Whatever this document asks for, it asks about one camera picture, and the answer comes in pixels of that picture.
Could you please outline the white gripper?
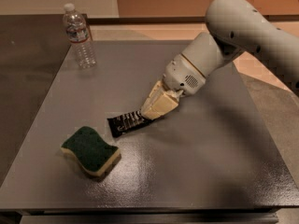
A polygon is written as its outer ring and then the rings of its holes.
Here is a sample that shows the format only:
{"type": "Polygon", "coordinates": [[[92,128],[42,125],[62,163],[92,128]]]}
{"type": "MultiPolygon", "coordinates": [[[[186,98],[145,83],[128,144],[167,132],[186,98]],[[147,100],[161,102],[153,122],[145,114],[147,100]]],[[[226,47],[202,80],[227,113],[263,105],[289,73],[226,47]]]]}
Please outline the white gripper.
{"type": "Polygon", "coordinates": [[[182,54],[179,54],[166,66],[163,81],[158,80],[153,86],[141,107],[141,115],[151,120],[162,117],[178,106],[181,95],[194,95],[205,84],[205,77],[182,54]]]}

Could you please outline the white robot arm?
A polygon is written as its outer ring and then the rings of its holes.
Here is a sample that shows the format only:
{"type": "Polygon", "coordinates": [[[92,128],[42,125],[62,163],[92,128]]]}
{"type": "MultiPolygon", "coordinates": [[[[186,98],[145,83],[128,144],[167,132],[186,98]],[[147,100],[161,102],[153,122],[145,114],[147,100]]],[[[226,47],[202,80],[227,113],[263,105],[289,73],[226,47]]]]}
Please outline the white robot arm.
{"type": "Polygon", "coordinates": [[[214,0],[206,11],[206,28],[166,66],[141,107],[144,118],[171,112],[180,97],[196,94],[215,70],[243,52],[299,93],[299,37],[278,29],[249,2],[214,0]]]}

